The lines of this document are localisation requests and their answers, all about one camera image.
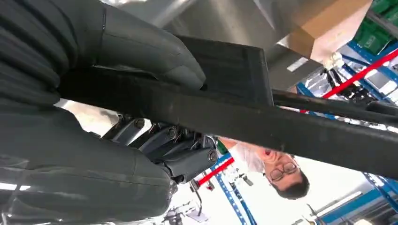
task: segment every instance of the eyeglasses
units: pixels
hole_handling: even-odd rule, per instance
[[[273,171],[271,171],[269,176],[271,177],[272,181],[281,180],[285,174],[292,174],[297,171],[297,166],[292,162],[284,164],[282,168],[283,171],[279,169],[274,169]]]

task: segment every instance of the man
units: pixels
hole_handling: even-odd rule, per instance
[[[308,179],[292,155],[228,138],[219,140],[238,163],[244,162],[249,171],[263,173],[281,197],[296,200],[307,195]]]

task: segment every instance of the blue shelf frame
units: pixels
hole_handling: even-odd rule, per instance
[[[298,83],[296,85],[296,89],[298,93],[314,97],[311,91],[307,87],[305,87],[303,83]],[[393,192],[394,194],[398,195],[398,183],[395,180],[378,176],[379,179],[384,183],[383,187],[379,187],[371,179],[368,173],[363,172],[363,174],[366,177],[366,179],[369,181],[369,183],[372,184],[374,189],[338,207],[337,209],[334,209],[333,211],[327,213],[326,215],[323,215],[321,219],[324,223],[326,224],[332,223],[333,221],[342,218],[344,215],[347,215],[348,213],[353,212],[358,208],[365,206],[366,204],[380,197],[383,197],[390,204],[390,206],[398,213],[398,203],[389,195],[389,192]]]
[[[221,156],[220,158],[218,158],[217,162],[214,164],[214,166],[212,166],[210,169],[211,171],[215,170],[218,166],[220,166],[221,164],[223,164],[225,161],[227,161],[229,158],[231,158],[231,154],[228,152],[227,154]],[[215,175],[215,178],[218,182],[218,184],[220,185],[222,191],[224,192],[225,196],[227,197],[230,205],[232,206],[233,210],[235,211],[239,221],[241,222],[242,225],[247,225],[248,223],[245,221],[245,218],[242,215],[242,212],[239,210],[237,204],[234,201],[234,198],[231,195],[231,191],[229,191],[227,189],[227,184],[225,184],[225,182],[222,180],[222,173],[218,173]],[[245,200],[243,199],[242,195],[240,194],[240,192],[238,191],[238,189],[236,188],[235,184],[228,184],[231,188],[232,188],[232,192],[236,195],[236,197],[238,198],[238,200],[240,201],[240,204],[242,205],[243,210],[245,211],[247,217],[249,218],[250,224],[251,225],[257,225],[256,220],[254,219],[252,213],[250,212],[249,207],[247,206]]]
[[[363,49],[355,41],[350,41],[347,44],[347,46],[350,47],[351,49],[353,49],[358,55],[360,55],[362,58],[364,58],[369,63],[374,63],[375,61],[381,59],[382,57],[386,56],[390,52],[397,49],[398,43],[395,43],[395,44],[391,45],[390,47],[386,48],[385,50],[381,51],[377,56],[374,56],[373,54],[369,53],[366,49]],[[382,74],[384,74],[390,80],[394,81],[398,85],[398,75],[394,71],[392,71],[389,68],[384,67],[384,66],[379,67],[377,70],[379,72],[381,72]]]

